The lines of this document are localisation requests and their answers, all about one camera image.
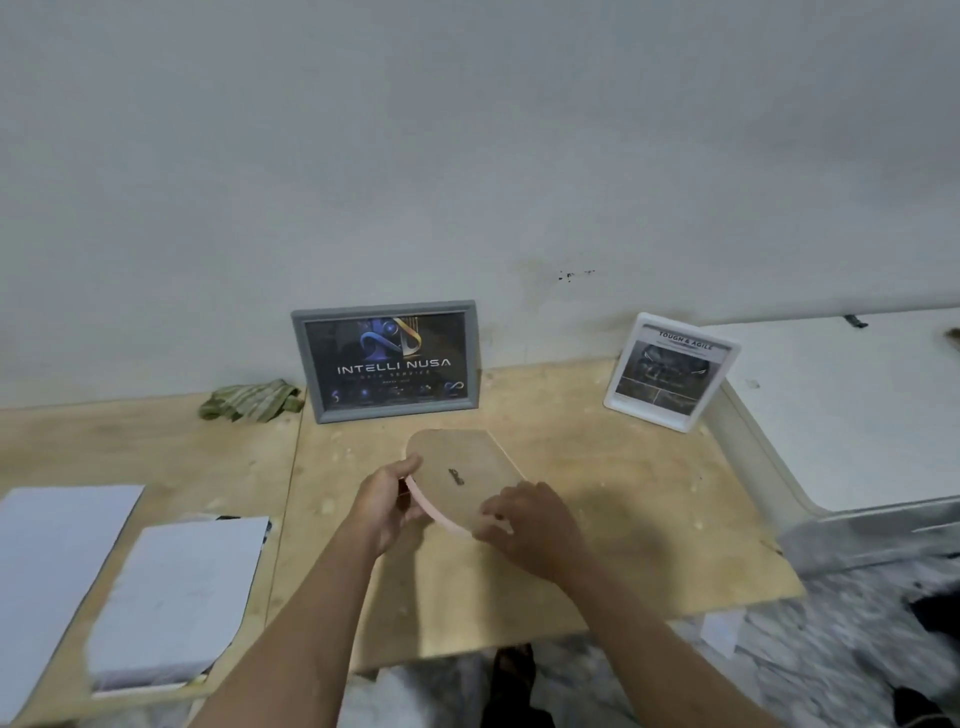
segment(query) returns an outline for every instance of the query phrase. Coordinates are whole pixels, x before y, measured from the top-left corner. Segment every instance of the hand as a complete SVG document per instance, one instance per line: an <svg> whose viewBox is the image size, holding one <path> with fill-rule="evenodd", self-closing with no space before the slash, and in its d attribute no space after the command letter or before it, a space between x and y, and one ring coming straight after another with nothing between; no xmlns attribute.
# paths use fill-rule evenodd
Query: hand
<svg viewBox="0 0 960 728"><path fill-rule="evenodd" d="M419 455L410 455L377 468L360 483L348 519L369 532L377 556L393 545L404 525L423 515L406 486L400 488L400 479L414 473L422 462Z"/></svg>
<svg viewBox="0 0 960 728"><path fill-rule="evenodd" d="M513 534L488 525L473 538L490 544L521 569L552 581L561 588L593 555L566 504L546 483L522 482L504 488L480 506L486 516L510 522Z"/></svg>

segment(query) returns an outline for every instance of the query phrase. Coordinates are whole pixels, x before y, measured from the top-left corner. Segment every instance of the rag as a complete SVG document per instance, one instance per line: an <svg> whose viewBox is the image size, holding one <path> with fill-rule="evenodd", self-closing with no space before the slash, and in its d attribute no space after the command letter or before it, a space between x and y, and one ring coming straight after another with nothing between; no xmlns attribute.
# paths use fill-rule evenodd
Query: rag
<svg viewBox="0 0 960 728"><path fill-rule="evenodd" d="M221 387L200 405L198 413L204 420L226 417L236 422L242 417L265 423L280 412L300 412L303 400L297 398L300 390L283 379L267 384L233 384Z"/></svg>

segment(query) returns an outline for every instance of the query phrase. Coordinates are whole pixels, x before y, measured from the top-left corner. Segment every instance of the wooden table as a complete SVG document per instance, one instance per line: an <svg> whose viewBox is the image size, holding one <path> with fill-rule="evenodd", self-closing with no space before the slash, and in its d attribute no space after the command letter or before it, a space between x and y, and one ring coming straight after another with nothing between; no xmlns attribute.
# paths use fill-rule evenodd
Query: wooden table
<svg viewBox="0 0 960 728"><path fill-rule="evenodd" d="M33 725L213 691L263 631L283 526L300 415L265 425L204 422L205 396L102 402L0 412L0 497L26 485L133 483L146 486L117 545L81 604L34 694L14 722ZM84 645L133 542L149 525L190 513L269 516L247 612L205 685L94 700Z"/></svg>
<svg viewBox="0 0 960 728"><path fill-rule="evenodd" d="M680 434L602 405L607 360L485 372L480 408L316 425L303 415L268 617L347 513L361 479L427 427L484 427L566 499L604 562L665 619L803 587L704 425ZM351 667L364 670L585 629L551 584L431 524L373 572Z"/></svg>

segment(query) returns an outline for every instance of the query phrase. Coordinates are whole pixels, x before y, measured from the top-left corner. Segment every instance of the stack of paper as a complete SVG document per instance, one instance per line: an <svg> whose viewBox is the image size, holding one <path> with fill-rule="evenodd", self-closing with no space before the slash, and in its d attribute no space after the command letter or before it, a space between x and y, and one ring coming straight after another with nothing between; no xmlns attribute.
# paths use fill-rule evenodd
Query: stack of paper
<svg viewBox="0 0 960 728"><path fill-rule="evenodd" d="M188 682L233 641L267 519L145 528L86 645L101 691Z"/></svg>
<svg viewBox="0 0 960 728"><path fill-rule="evenodd" d="M0 725L27 702L142 491L15 488L0 500Z"/></svg>

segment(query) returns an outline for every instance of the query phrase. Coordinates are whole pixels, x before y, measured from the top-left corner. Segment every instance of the rounded wooden board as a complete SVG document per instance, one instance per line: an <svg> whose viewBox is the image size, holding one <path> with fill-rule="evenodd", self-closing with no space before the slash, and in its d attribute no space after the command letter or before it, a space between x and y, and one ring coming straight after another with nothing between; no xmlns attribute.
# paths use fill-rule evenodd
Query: rounded wooden board
<svg viewBox="0 0 960 728"><path fill-rule="evenodd" d="M503 524L480 515L480 505L523 475L485 429L422 429L407 441L406 453L423 458L407 478L414 499L447 529L469 534L483 525Z"/></svg>

